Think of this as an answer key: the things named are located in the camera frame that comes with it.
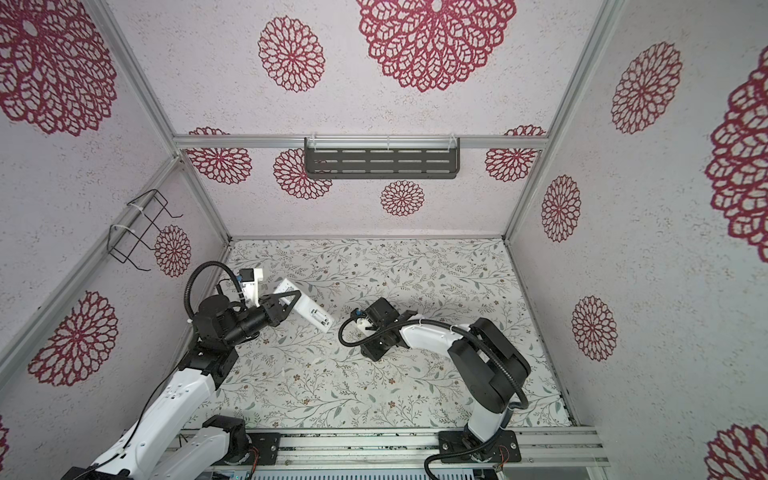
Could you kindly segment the white remote control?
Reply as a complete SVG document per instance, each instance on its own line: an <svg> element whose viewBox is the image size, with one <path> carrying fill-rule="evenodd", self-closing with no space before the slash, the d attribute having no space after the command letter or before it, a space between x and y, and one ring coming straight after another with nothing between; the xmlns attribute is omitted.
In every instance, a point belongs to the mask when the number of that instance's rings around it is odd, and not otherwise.
<svg viewBox="0 0 768 480"><path fill-rule="evenodd" d="M296 284L289 279L283 279L274 290L274 293L282 294L293 291L298 291L300 295L294 303L292 312L297 313L320 332L328 333L335 322L335 318Z"/></svg>

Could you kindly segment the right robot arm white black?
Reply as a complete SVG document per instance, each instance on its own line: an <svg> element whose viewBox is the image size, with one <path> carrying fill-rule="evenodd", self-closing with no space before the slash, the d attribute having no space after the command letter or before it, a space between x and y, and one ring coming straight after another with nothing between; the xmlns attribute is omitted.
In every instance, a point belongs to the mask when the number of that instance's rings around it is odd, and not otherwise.
<svg viewBox="0 0 768 480"><path fill-rule="evenodd" d="M530 406L524 385L531 366L491 320L450 324L407 310L398 312L385 298L354 309L339 328L339 342L358 347L374 362L391 349L425 350L448 358L473 399L473 410L460 444L489 448L491 439L509 423L512 413Z"/></svg>

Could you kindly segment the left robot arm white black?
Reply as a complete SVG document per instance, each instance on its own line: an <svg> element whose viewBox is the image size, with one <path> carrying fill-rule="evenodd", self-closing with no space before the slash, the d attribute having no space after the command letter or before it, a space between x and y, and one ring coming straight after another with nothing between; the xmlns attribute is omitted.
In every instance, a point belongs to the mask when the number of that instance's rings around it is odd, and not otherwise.
<svg viewBox="0 0 768 480"><path fill-rule="evenodd" d="M155 390L138 420L88 467L72 467L66 479L194 479L218 462L241 464L258 456L244 421L215 415L175 454L164 452L191 415L229 375L238 359L236 347L259 336L267 326L280 325L290 313L303 310L307 299L299 290L264 295L256 306L232 302L217 294L191 313L199 338L179 363L164 390Z"/></svg>

